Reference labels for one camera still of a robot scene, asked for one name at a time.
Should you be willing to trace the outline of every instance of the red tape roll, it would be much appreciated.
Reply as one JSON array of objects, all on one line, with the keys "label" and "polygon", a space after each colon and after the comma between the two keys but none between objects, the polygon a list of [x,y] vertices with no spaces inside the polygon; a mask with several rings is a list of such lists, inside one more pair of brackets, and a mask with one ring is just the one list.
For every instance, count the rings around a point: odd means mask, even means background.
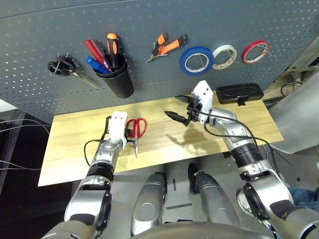
[{"label": "red tape roll", "polygon": [[[263,46],[264,50],[255,59],[247,60],[246,56],[247,56],[248,52],[256,46]],[[241,56],[241,59],[246,64],[254,64],[254,63],[259,62],[264,56],[266,56],[266,54],[268,53],[268,50],[269,50],[269,44],[267,43],[267,41],[258,40],[258,41],[251,43],[249,46],[246,47],[246,49],[244,50],[244,52]]]}]

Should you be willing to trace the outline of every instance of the pen holder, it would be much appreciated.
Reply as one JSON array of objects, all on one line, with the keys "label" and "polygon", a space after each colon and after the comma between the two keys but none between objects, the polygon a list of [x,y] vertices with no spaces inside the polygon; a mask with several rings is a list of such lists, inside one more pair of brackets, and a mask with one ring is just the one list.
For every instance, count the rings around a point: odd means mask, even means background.
[{"label": "pen holder", "polygon": [[96,74],[101,77],[105,83],[110,87],[112,92],[121,99],[130,97],[134,92],[134,87],[128,72],[128,64],[123,55],[118,55],[120,68],[114,72],[103,74]]}]

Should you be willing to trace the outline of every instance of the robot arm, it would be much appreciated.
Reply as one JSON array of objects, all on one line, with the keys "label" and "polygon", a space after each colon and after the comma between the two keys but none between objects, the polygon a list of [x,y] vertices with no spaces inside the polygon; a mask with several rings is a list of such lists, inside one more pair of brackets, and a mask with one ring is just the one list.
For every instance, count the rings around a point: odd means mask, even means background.
[{"label": "robot arm", "polygon": [[64,215],[64,222],[43,239],[93,239],[106,228],[111,211],[111,181],[125,138],[126,112],[113,112],[109,137],[100,142],[89,171],[81,180]]},{"label": "robot arm", "polygon": [[[174,112],[165,113],[185,126],[190,121],[199,121],[202,125],[216,128],[222,135],[251,136],[245,127],[233,121],[237,119],[233,112],[212,106],[213,92],[206,81],[199,82],[193,93],[195,98],[176,97],[188,103],[187,119]],[[319,214],[294,206],[288,189],[268,160],[263,159],[253,139],[223,139],[235,159],[241,179],[246,181],[244,193],[254,216],[261,221],[268,220],[283,238],[318,238]]]}]

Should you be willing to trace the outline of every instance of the red scissor handle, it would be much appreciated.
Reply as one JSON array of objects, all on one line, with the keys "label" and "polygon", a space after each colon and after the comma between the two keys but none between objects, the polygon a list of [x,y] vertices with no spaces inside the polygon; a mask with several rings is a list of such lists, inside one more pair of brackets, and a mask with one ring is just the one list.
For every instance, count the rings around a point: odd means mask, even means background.
[{"label": "red scissor handle", "polygon": [[[140,121],[143,121],[144,122],[144,130],[142,133],[140,133]],[[137,128],[138,128],[138,132],[137,132],[137,137],[140,138],[143,136],[143,134],[145,133],[146,131],[146,128],[147,128],[147,123],[146,123],[146,120],[144,118],[138,118],[136,121],[135,121],[136,125],[137,125]]]},{"label": "red scissor handle", "polygon": [[[145,125],[142,133],[140,133],[140,121],[143,121]],[[144,118],[130,119],[129,121],[127,121],[125,128],[129,128],[131,122],[133,122],[133,133],[131,135],[131,138],[135,138],[135,135],[137,138],[142,137],[147,128],[146,120]]]}]

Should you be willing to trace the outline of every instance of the wooden tabletop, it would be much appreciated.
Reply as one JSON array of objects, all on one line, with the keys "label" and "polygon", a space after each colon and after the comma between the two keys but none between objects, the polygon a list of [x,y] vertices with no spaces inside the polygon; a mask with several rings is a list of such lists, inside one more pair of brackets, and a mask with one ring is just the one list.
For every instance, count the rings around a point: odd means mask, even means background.
[{"label": "wooden tabletop", "polygon": [[[186,106],[175,98],[167,98],[55,116],[38,185],[85,177],[89,166],[84,160],[83,146],[91,139],[101,138],[105,118],[113,111],[127,112],[128,120],[143,117],[148,122],[148,128],[139,140],[138,157],[135,158],[134,146],[127,145],[120,153],[115,172],[228,151],[223,139],[208,134],[199,122],[191,122],[185,127],[164,113],[173,111],[187,116]],[[214,94],[214,107],[235,112],[238,120],[245,123],[256,137],[269,143],[283,140],[261,100],[246,102],[246,106],[240,107],[236,103],[221,105]],[[87,145],[89,162],[97,146],[95,142]]]}]

